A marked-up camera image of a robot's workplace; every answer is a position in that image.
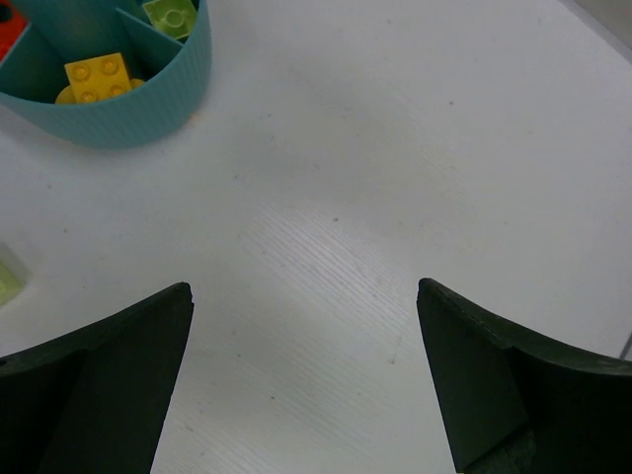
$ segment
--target yellow lego brick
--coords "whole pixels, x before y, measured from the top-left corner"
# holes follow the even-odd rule
[[[131,83],[132,89],[140,87],[145,83],[145,81],[141,79],[132,79],[129,82]],[[58,105],[76,104],[77,101],[75,101],[75,96],[72,93],[72,87],[71,86],[64,87],[59,93],[59,95],[57,96],[57,99],[55,99],[55,103]]]
[[[22,284],[0,263],[0,306],[22,291]]]
[[[104,101],[131,90],[119,52],[71,62],[64,67],[77,104]]]

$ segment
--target scratch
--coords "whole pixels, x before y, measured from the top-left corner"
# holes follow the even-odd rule
[[[404,340],[404,334],[406,334],[406,329],[408,328],[408,325],[413,320],[413,318],[414,315],[410,315],[402,325],[399,336],[397,336],[397,340],[395,341],[395,351],[393,352],[393,355],[388,358],[388,363],[390,363],[391,365],[395,365],[395,362],[397,361],[397,356],[399,355],[399,350],[402,347],[402,341]]]
[[[364,271],[362,270],[362,267],[358,262],[354,261],[354,267],[362,278],[366,278],[366,275],[364,274]]]

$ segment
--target lego stud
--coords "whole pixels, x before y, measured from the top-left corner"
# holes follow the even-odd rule
[[[110,88],[110,97],[116,97],[120,94],[124,93],[125,89],[121,87],[119,84],[116,84]]]
[[[91,103],[91,102],[97,102],[97,94],[95,94],[92,91],[86,91],[81,95],[80,99],[82,103],[86,103],[86,104]]]
[[[90,68],[77,64],[72,68],[72,78],[76,81],[86,81],[90,77]]]
[[[109,58],[104,59],[103,62],[101,63],[101,70],[103,71],[104,74],[112,76],[113,74],[116,74],[119,71],[119,65],[117,64],[116,61],[113,61]]]
[[[179,28],[185,23],[185,16],[178,10],[169,10],[165,14],[165,23],[171,28]]]

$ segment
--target lime green lego brick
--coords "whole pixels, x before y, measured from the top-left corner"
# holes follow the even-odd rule
[[[191,0],[153,0],[142,8],[156,30],[176,40],[191,34],[198,16]]]
[[[0,306],[8,302],[20,291],[22,284],[0,263]]]

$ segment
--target white plastic surface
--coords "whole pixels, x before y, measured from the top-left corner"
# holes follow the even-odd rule
[[[415,309],[434,277],[616,356],[632,66],[557,0],[215,0],[175,136],[85,150],[0,114],[0,353],[185,280],[153,472],[453,472]]]

